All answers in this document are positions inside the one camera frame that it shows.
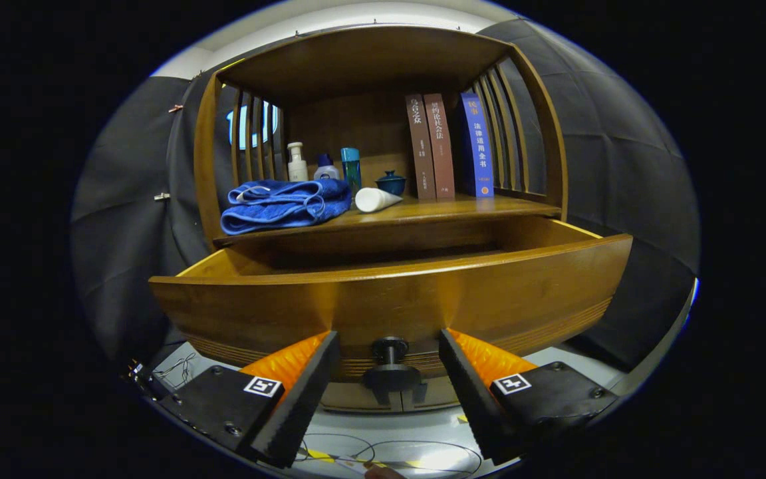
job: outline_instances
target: teal bottle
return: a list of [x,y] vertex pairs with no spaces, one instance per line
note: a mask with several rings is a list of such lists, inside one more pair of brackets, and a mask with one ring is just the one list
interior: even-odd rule
[[341,149],[341,169],[344,170],[344,181],[350,187],[350,197],[355,198],[356,192],[362,188],[362,176],[359,173],[359,150],[356,148]]

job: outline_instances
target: drawer knob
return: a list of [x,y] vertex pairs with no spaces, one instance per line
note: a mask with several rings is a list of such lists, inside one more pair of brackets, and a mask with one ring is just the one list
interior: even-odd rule
[[422,374],[414,367],[398,364],[407,354],[407,342],[400,337],[381,337],[374,341],[371,351],[382,364],[362,374],[362,385],[374,392],[377,403],[389,404],[389,393],[415,389],[422,382]]

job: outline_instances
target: blue towel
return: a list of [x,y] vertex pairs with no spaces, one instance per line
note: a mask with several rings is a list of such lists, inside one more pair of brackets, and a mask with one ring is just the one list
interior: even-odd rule
[[321,224],[350,209],[350,188],[334,179],[314,182],[246,182],[229,192],[221,215],[226,234]]

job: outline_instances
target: white ceiling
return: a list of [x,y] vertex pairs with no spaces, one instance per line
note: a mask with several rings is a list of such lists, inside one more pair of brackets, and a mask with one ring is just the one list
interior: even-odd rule
[[223,61],[299,33],[347,25],[413,24],[476,33],[516,19],[507,9],[481,0],[288,0],[240,18],[164,63],[152,76],[191,79]]
[[[301,16],[304,15],[304,13],[358,3],[392,2],[384,2],[381,0],[288,0],[237,19],[192,46],[207,49],[207,51],[218,51],[218,49],[230,45],[230,43],[242,39],[242,37],[256,33],[256,31],[265,27],[270,27],[270,25],[286,21],[286,19]],[[463,13],[470,13],[470,15],[487,19],[487,21],[490,21],[491,23],[499,23],[508,21],[508,19],[517,18],[516,13],[510,12],[510,10],[504,9],[494,3],[483,2],[481,0],[408,0],[407,2],[399,3],[419,3],[443,7],[445,9],[459,10]],[[375,10],[373,5],[367,6],[371,7],[370,11]],[[380,9],[377,10],[385,12],[386,6],[380,5]]]

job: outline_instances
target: open drawer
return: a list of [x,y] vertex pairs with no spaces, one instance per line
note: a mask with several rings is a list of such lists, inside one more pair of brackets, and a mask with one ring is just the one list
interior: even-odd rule
[[519,355],[586,330],[607,309],[632,245],[543,216],[386,224],[239,238],[177,276],[153,277],[168,317],[205,357],[237,366],[322,331],[340,334],[336,382],[374,366],[378,337],[445,375],[444,327]]

